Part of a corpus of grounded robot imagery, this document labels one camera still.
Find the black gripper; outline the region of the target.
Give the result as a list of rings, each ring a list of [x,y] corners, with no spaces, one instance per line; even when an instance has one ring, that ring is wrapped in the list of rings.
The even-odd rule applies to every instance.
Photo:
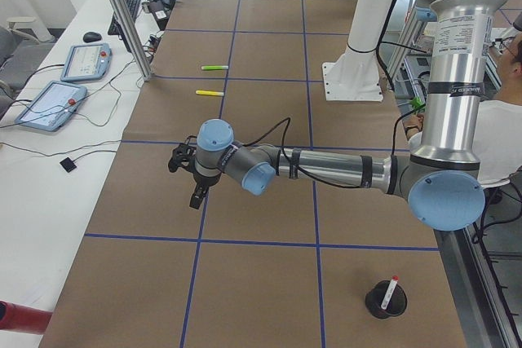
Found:
[[[196,159],[196,148],[187,142],[180,143],[173,151],[168,162],[168,170],[175,173],[178,169],[184,169],[192,174],[196,186],[191,195],[189,206],[199,209],[206,199],[209,189],[218,183],[221,172],[217,169],[208,169],[199,164]]]

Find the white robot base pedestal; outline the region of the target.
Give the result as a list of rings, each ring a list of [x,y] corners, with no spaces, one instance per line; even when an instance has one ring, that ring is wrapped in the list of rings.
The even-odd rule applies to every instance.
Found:
[[[385,30],[393,0],[357,0],[345,52],[334,63],[324,63],[323,80],[328,101],[380,102],[378,42]]]

